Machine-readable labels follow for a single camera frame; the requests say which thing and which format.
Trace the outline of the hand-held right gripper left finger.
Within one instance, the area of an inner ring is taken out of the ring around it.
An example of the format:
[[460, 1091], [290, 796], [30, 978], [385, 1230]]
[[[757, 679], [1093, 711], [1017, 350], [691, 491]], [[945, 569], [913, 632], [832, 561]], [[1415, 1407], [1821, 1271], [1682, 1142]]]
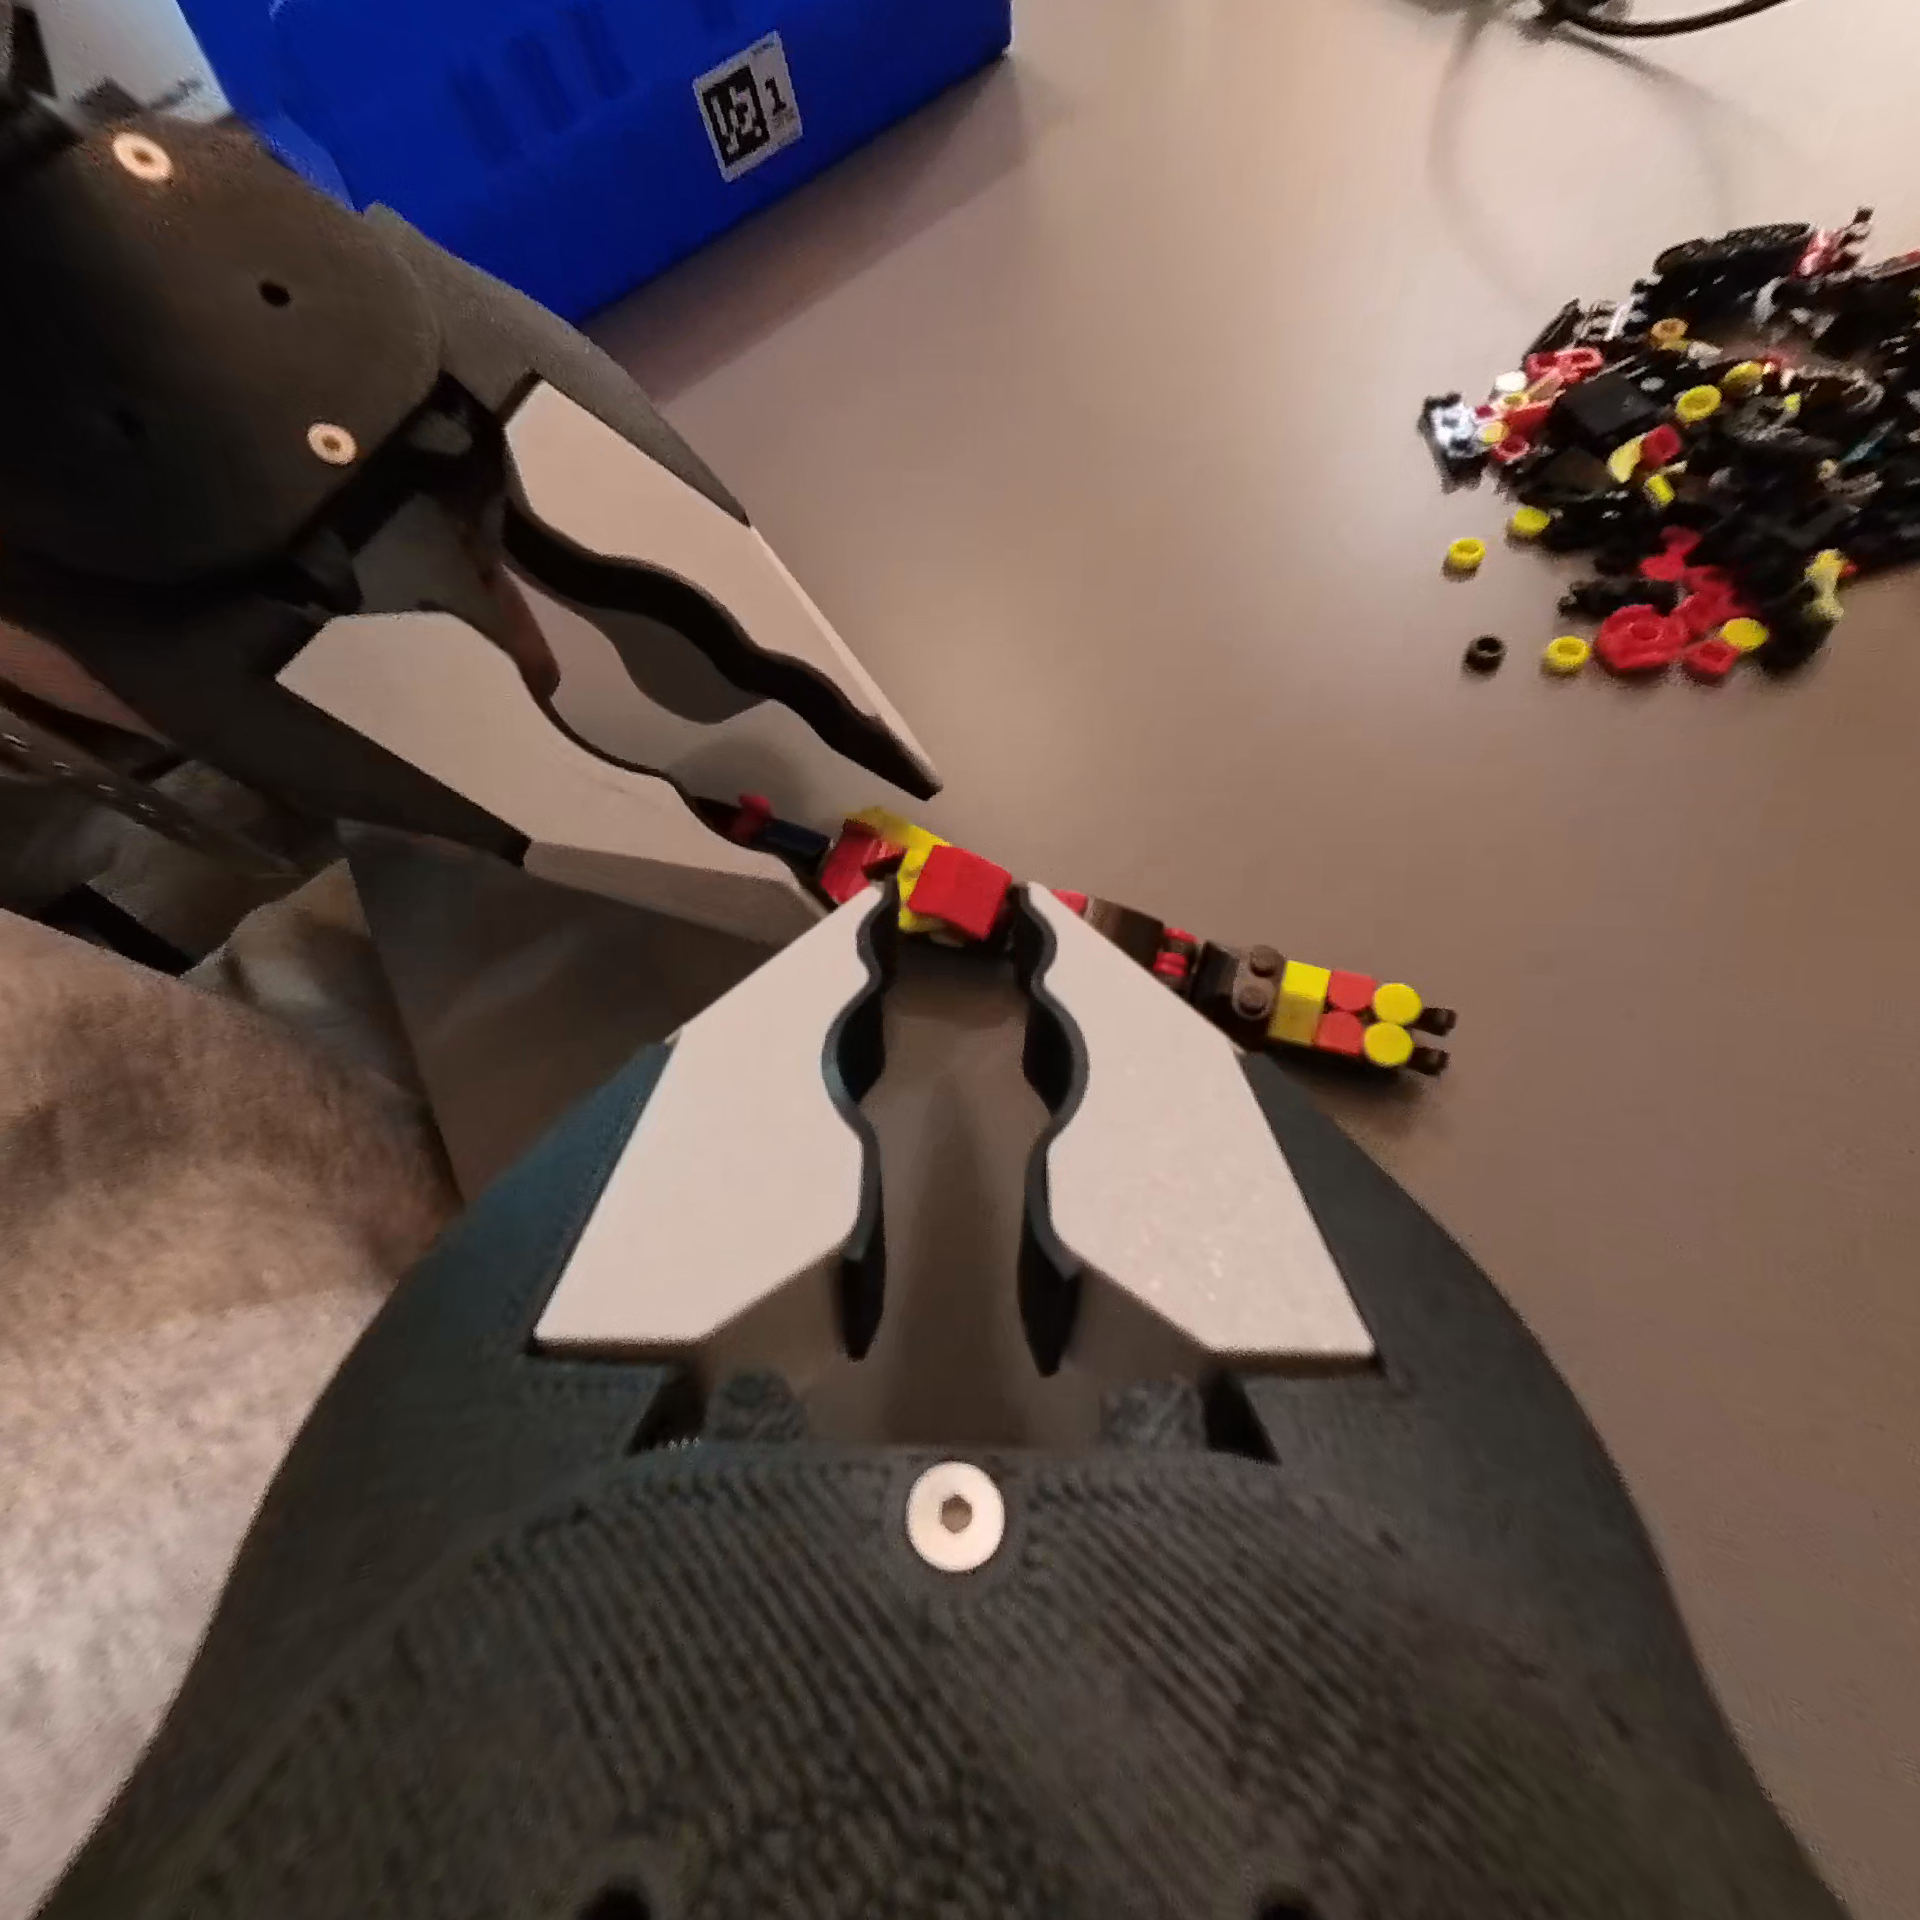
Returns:
[[667, 1044], [541, 1309], [541, 1355], [870, 1358], [887, 1305], [883, 1001], [901, 898], [867, 885]]

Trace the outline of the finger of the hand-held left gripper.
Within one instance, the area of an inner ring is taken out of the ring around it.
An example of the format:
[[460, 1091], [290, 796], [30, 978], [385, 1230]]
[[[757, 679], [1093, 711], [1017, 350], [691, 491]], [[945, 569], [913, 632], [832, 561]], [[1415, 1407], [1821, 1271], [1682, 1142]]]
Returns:
[[663, 772], [568, 731], [455, 614], [337, 617], [280, 686], [512, 829], [543, 881], [764, 945], [826, 919], [782, 858], [715, 836]]
[[715, 726], [795, 711], [834, 756], [929, 799], [945, 779], [901, 710], [762, 530], [647, 443], [535, 380], [503, 423], [517, 562], [610, 640], [645, 624], [645, 698]]

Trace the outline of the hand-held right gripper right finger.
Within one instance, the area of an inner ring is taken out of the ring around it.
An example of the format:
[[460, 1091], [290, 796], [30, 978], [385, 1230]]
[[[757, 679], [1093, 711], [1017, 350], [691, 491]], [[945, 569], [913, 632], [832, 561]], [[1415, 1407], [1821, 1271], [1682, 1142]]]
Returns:
[[1017, 901], [1017, 1305], [1040, 1375], [1317, 1376], [1377, 1361], [1247, 1054], [1053, 890]]

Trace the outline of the red yellow black lego model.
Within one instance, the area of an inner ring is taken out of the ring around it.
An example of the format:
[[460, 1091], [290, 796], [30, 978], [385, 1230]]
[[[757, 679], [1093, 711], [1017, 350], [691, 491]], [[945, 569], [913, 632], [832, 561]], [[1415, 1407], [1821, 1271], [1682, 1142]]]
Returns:
[[[827, 830], [784, 820], [762, 795], [695, 796], [691, 808], [725, 842], [774, 855], [820, 901], [843, 906], [890, 881], [902, 937], [1015, 950], [1015, 874], [890, 808], [867, 808]], [[1369, 1076], [1441, 1076], [1454, 1063], [1458, 1014], [1406, 979], [1317, 966], [1278, 945], [1226, 945], [1088, 891], [1053, 890], [1053, 898], [1247, 1051], [1296, 1051]]]

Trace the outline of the pile of loose lego pieces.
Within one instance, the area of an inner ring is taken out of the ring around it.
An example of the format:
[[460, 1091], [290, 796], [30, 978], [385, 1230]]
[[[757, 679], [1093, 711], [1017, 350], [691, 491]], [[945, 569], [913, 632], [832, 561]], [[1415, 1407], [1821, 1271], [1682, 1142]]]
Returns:
[[1584, 562], [1558, 617], [1613, 679], [1788, 679], [1847, 592], [1916, 572], [1916, 252], [1878, 209], [1669, 244], [1622, 297], [1570, 297], [1417, 435], [1490, 480], [1503, 539]]

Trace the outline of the blue plastic box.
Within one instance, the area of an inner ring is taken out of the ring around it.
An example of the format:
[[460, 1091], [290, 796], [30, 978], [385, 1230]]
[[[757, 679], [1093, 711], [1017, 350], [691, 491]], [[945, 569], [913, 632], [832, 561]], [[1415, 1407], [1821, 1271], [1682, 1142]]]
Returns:
[[1013, 3], [183, 3], [341, 202], [582, 323], [1002, 61]]

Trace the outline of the person's grey sweater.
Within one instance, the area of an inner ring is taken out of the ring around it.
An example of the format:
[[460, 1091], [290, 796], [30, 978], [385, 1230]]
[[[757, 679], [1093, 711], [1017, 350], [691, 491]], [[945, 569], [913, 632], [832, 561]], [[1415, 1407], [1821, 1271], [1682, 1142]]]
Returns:
[[451, 1208], [347, 868], [180, 979], [4, 917], [4, 1916], [134, 1769]]

